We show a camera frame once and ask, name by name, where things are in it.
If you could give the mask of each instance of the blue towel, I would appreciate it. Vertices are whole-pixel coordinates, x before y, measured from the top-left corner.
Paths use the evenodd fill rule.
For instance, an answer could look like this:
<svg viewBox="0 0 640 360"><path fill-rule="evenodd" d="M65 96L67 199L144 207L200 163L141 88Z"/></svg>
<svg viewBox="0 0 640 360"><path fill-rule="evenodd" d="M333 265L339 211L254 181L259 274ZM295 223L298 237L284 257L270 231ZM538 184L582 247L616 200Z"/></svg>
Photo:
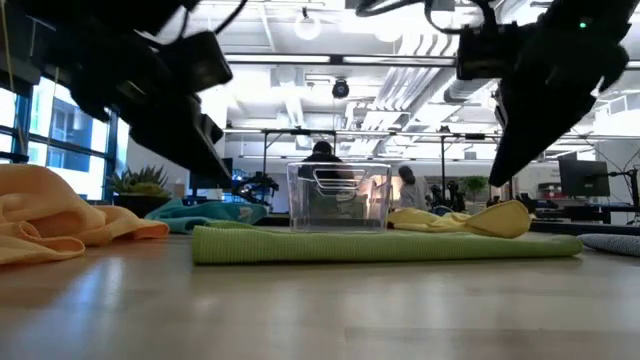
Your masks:
<svg viewBox="0 0 640 360"><path fill-rule="evenodd" d="M196 225L207 225L212 220L255 224L265 216L267 216L267 208L262 205L211 201L200 205L184 206L182 200L175 199L150 212L145 219L166 223L172 233L191 234Z"/></svg>

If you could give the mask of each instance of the camera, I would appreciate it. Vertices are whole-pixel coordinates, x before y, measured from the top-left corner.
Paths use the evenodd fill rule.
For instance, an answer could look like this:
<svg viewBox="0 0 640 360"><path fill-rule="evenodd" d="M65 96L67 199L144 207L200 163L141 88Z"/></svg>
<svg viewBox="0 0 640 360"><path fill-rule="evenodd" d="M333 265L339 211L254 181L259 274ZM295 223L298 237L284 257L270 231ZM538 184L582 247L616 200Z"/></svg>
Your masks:
<svg viewBox="0 0 640 360"><path fill-rule="evenodd" d="M331 91L334 99L344 99L349 96L349 85L346 79L337 79Z"/></svg>

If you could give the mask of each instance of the yellow cloth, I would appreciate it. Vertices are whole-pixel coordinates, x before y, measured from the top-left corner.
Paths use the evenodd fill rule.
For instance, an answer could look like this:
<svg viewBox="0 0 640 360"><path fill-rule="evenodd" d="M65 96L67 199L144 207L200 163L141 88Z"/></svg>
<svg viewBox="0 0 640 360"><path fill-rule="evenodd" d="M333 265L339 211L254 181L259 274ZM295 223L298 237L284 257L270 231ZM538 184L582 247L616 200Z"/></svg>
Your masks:
<svg viewBox="0 0 640 360"><path fill-rule="evenodd" d="M161 238L169 227L117 206L92 207L58 174L0 165L0 265L64 260L114 238Z"/></svg>
<svg viewBox="0 0 640 360"><path fill-rule="evenodd" d="M491 206L476 215L448 213L438 216L418 209L401 209L387 218L400 230L424 232L470 232L478 235L515 238L527 231L531 219L527 208L511 200Z"/></svg>

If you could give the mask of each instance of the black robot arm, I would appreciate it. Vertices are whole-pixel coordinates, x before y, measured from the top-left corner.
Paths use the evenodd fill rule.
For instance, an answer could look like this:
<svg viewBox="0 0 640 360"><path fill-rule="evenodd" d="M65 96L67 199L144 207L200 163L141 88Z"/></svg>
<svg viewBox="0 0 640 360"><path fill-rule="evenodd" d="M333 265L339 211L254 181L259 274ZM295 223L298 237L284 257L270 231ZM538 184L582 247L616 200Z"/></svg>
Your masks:
<svg viewBox="0 0 640 360"><path fill-rule="evenodd" d="M489 183L501 186L569 131L591 110L596 88L604 91L629 61L619 43L639 0L554 0L537 22L498 24L488 0L472 0L484 24L443 29L431 21L434 0L385 3L364 0L359 16L373 16L424 3L439 31L460 36L458 79L501 79L496 100L504 133Z"/></svg>
<svg viewBox="0 0 640 360"><path fill-rule="evenodd" d="M231 80L212 31L185 36L188 14L199 0L9 0L21 16L44 24L37 62L56 69L78 106L106 121L105 109L131 127L139 144L201 176L231 176L213 145L223 131L200 110L197 92ZM237 15L242 1L221 31ZM168 44L157 35L184 8L180 33Z"/></svg>

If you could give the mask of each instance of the table surface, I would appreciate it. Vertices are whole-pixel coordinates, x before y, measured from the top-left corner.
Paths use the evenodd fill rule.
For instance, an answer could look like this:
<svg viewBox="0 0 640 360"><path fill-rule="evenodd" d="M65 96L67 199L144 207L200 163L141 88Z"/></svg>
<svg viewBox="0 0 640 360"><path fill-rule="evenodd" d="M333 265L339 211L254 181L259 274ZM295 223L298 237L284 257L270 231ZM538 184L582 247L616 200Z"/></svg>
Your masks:
<svg viewBox="0 0 640 360"><path fill-rule="evenodd" d="M188 237L0 269L8 359L638 359L640 260L194 267Z"/></svg>

